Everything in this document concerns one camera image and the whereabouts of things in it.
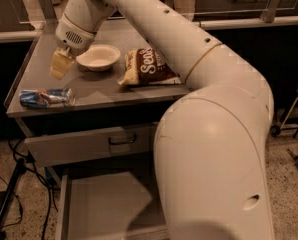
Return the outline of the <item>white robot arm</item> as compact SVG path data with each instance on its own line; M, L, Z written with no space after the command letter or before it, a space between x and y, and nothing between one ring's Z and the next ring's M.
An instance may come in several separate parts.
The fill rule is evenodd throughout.
M69 0L52 75L120 12L190 90L161 118L155 172L171 240L274 240L265 146L274 114L266 79L159 0Z

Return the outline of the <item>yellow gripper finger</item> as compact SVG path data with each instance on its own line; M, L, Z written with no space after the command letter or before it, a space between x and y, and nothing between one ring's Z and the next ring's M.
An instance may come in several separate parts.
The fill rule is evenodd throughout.
M73 65L75 57L72 55L70 48L57 48L53 54L50 67L50 75L61 80Z

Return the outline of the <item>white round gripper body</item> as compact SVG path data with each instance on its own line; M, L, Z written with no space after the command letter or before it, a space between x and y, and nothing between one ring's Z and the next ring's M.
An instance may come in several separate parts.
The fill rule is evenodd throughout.
M74 56L78 56L89 49L96 32L96 24L92 20L82 19L74 22L63 14L55 34L59 47L70 49Z

